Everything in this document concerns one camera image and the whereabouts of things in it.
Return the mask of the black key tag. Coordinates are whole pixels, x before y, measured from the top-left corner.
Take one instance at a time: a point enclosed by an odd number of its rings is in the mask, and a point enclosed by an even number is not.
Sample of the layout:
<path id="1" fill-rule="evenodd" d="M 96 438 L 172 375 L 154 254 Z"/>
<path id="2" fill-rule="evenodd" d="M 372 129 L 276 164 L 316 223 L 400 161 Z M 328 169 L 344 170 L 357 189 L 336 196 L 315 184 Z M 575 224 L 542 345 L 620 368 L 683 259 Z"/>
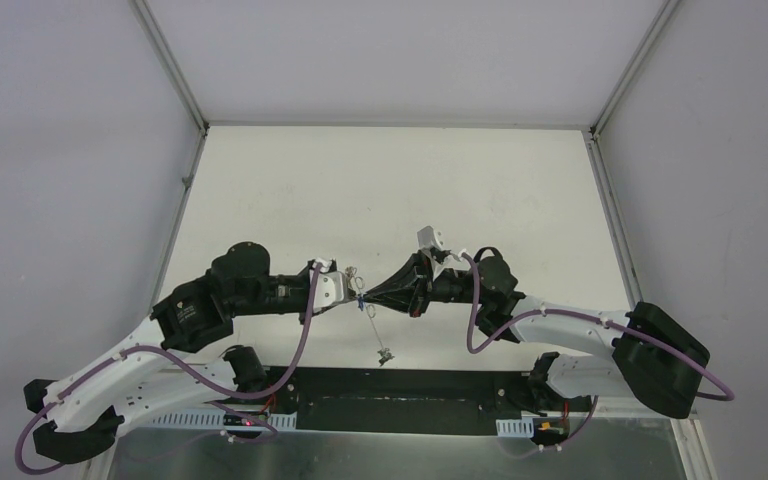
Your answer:
<path id="1" fill-rule="evenodd" d="M 395 358 L 392 351 L 387 347 L 381 348 L 380 350 L 377 351 L 377 353 L 379 355 L 378 365 L 380 367 L 383 367 L 384 365 L 386 365 L 388 362 L 392 361 Z"/>

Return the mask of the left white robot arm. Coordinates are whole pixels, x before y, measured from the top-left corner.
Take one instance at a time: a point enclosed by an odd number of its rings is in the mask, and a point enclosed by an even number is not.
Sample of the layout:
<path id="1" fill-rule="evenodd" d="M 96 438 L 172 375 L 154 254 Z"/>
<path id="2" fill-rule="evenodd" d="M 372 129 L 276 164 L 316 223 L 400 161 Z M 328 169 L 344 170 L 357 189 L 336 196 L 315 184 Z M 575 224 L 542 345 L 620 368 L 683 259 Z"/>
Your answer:
<path id="1" fill-rule="evenodd" d="M 160 300 L 105 354 L 60 380 L 29 382 L 23 393 L 33 418 L 15 455 L 32 444 L 59 468 L 94 458 L 136 427 L 181 408 L 270 398 L 289 382 L 298 357 L 280 375 L 267 372 L 250 346 L 225 347 L 204 364 L 194 357 L 229 338 L 238 318 L 293 314 L 309 331 L 315 315 L 356 296 L 332 260 L 313 259 L 297 274 L 274 275 L 262 245 L 236 244 Z"/>

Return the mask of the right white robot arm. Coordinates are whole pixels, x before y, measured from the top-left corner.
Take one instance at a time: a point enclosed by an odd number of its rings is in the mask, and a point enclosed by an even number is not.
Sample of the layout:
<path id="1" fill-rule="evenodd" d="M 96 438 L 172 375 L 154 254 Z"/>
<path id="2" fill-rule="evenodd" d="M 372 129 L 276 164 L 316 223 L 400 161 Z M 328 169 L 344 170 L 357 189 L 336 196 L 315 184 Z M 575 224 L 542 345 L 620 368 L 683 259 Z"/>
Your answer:
<path id="1" fill-rule="evenodd" d="M 689 417 L 700 385 L 710 380 L 708 349 L 659 306 L 639 301 L 628 312 L 562 306 L 518 290 L 498 249 L 462 253 L 446 267 L 436 248 L 412 254 L 364 302 L 423 315 L 433 303 L 470 306 L 466 348 L 472 355 L 496 341 L 555 346 L 528 374 L 526 405 L 537 412 L 578 397 L 634 398 L 674 419 Z"/>

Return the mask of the metal crescent keyring plate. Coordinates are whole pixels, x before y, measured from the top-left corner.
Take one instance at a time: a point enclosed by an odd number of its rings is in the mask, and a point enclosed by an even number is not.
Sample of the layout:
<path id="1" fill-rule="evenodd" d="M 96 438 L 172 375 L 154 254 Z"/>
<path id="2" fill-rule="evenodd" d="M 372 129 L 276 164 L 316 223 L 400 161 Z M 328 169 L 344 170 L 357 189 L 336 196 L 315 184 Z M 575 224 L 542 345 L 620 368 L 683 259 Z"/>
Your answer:
<path id="1" fill-rule="evenodd" d="M 358 275 L 357 268 L 354 267 L 354 266 L 348 266 L 345 269 L 345 274 L 346 274 L 348 282 L 350 284 L 350 288 L 352 290 L 357 291 L 358 293 L 363 292 L 364 295 L 365 295 L 366 294 L 365 280 L 361 276 Z M 374 335 L 374 337 L 375 337 L 375 339 L 376 339 L 376 341 L 378 343 L 378 350 L 380 350 L 381 348 L 387 347 L 384 344 L 384 342 L 383 342 L 383 340 L 382 340 L 382 338 L 380 336 L 380 333 L 378 331 L 378 328 L 377 328 L 377 326 L 375 324 L 375 317 L 376 317 L 375 306 L 371 305 L 371 304 L 366 304 L 366 309 L 363 310 L 362 312 L 366 315 L 366 317 L 367 317 L 367 319 L 369 321 L 369 324 L 370 324 L 370 327 L 372 329 L 373 335 Z"/>

